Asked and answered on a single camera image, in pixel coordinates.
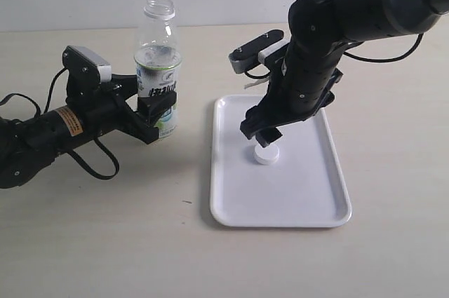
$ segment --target tray rim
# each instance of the tray rim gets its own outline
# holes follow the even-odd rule
[[[227,222],[226,219],[224,219],[223,217],[221,217],[220,213],[216,210],[215,206],[214,206],[214,199],[217,196],[217,189],[216,187],[214,187],[214,181],[217,179],[217,156],[215,154],[217,146],[219,144],[219,135],[218,134],[218,109],[220,107],[220,102],[225,100],[225,99],[229,99],[231,97],[260,97],[262,98],[264,95],[258,95],[258,94],[235,94],[235,95],[224,95],[218,99],[216,99],[215,103],[214,103],[214,114],[213,114],[213,138],[212,138],[212,154],[211,154],[211,174],[210,174],[210,198],[209,198],[209,207],[210,207],[210,213],[212,214],[212,216],[214,217],[214,219],[224,225],[224,226],[229,226],[229,227],[235,227],[235,228],[279,228],[279,229],[303,229],[303,228],[309,228],[309,229],[313,229],[313,228],[337,228],[339,226],[342,226],[344,224],[346,224],[352,217],[352,204],[351,204],[351,200],[349,198],[349,193],[347,190],[347,185],[346,182],[344,180],[344,175],[343,175],[343,171],[342,171],[342,166],[340,164],[340,160],[338,158],[337,155],[337,149],[335,147],[335,143],[333,140],[333,136],[332,133],[330,131],[330,125],[329,125],[329,121],[328,118],[326,116],[326,111],[324,109],[320,109],[318,111],[318,113],[315,115],[315,117],[319,117],[322,123],[323,123],[323,128],[326,131],[326,137],[327,137],[327,142],[329,144],[329,149],[331,152],[331,157],[333,160],[333,163],[335,164],[335,168],[337,170],[337,175],[338,175],[338,179],[342,188],[342,193],[343,193],[343,197],[344,197],[344,202],[346,203],[347,206],[347,212],[346,214],[343,216],[343,218],[335,220],[335,221],[329,221],[327,223],[325,222],[309,222],[307,224],[301,224],[301,225],[295,225],[295,226],[272,226],[269,224],[264,224],[264,225],[251,225],[248,226],[247,224],[234,224],[234,223],[230,223]]]

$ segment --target table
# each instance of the table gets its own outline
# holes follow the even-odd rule
[[[332,230],[232,230],[208,210],[213,102],[244,93],[227,54],[286,25],[186,27],[180,125],[147,147],[121,133],[103,142],[121,162],[110,182],[68,156],[23,187],[0,191],[0,297],[446,297],[449,278],[449,23],[415,55],[371,65],[343,59],[327,108],[354,207]],[[43,105],[68,44],[132,74],[134,29],[0,33],[0,95]],[[414,37],[374,41],[359,55],[391,57]],[[258,86],[245,93],[263,93]],[[64,104],[65,80],[52,106]],[[11,100],[4,118],[32,106]],[[79,150],[103,172],[94,145]]]

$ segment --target white bottle cap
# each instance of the white bottle cap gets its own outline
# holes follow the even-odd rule
[[[171,20],[175,17],[175,5],[171,0],[147,0],[143,12],[149,18],[156,20]]]
[[[279,160],[279,148],[275,144],[265,148],[257,144],[254,147],[254,158],[262,165],[273,165]]]

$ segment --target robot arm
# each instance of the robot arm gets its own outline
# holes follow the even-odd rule
[[[290,43],[265,37],[269,47],[260,50],[276,52],[258,53],[262,59],[276,53],[276,59],[264,63],[270,70],[268,92],[248,110],[241,131],[268,146],[282,136],[278,126],[306,121],[334,101],[331,88],[342,77],[337,66],[346,50],[365,41],[423,34],[448,11],[449,0],[297,0],[288,15]],[[265,47],[259,38],[230,55],[236,72],[247,71],[242,66],[257,45]]]

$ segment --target bottle label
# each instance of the bottle label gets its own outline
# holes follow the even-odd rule
[[[136,63],[138,96],[155,97],[176,91],[180,65],[170,69],[149,68]],[[177,125],[177,105],[173,105],[156,122],[159,138],[168,137]]]

